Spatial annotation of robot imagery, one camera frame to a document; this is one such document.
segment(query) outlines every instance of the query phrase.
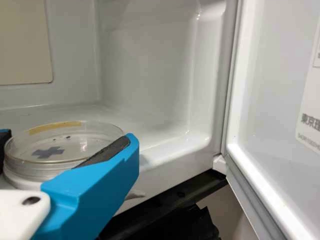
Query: white label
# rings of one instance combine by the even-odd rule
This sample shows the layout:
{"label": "white label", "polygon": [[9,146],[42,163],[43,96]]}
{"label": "white label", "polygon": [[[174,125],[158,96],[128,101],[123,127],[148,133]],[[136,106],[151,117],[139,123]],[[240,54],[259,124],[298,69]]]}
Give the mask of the white label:
{"label": "white label", "polygon": [[320,154],[320,21],[298,116],[295,138]]}

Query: yellow tape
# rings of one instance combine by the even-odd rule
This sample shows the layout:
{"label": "yellow tape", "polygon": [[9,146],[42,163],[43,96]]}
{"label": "yellow tape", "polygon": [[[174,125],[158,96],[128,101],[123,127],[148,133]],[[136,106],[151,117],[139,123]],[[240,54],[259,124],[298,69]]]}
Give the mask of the yellow tape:
{"label": "yellow tape", "polygon": [[61,122],[55,122],[55,123],[49,123],[41,126],[36,126],[34,128],[29,129],[28,132],[29,132],[29,135],[34,135],[34,134],[52,130],[52,129],[80,127],[80,126],[81,126],[80,121],[61,121]]}

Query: clear plastic dish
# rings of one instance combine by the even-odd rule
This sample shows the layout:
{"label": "clear plastic dish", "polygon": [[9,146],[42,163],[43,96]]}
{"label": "clear plastic dish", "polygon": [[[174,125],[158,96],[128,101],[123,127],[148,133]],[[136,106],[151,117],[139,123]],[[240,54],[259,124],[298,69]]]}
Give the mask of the clear plastic dish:
{"label": "clear plastic dish", "polygon": [[52,179],[123,134],[119,127],[97,121],[64,121],[31,128],[5,144],[4,176],[15,187],[28,188],[18,182]]}

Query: blue cross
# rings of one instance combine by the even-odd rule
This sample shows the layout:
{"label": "blue cross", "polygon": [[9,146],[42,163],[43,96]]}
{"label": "blue cross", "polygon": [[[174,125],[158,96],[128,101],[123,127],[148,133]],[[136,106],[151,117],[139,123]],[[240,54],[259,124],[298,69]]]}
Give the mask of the blue cross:
{"label": "blue cross", "polygon": [[32,153],[32,156],[38,156],[38,159],[47,159],[49,158],[51,155],[58,155],[58,154],[63,154],[64,153],[64,149],[59,149],[59,146],[52,146],[47,150],[35,150]]}

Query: white plastic part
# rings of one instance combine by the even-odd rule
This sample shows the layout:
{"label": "white plastic part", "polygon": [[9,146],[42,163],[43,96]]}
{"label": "white plastic part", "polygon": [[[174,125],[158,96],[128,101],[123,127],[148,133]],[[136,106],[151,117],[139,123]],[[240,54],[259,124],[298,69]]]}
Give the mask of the white plastic part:
{"label": "white plastic part", "polygon": [[49,211],[50,197],[44,192],[0,190],[0,239],[30,239]]}
{"label": "white plastic part", "polygon": [[219,154],[213,157],[212,169],[224,175],[227,174],[228,166],[227,166],[226,160],[224,159],[224,156]]}

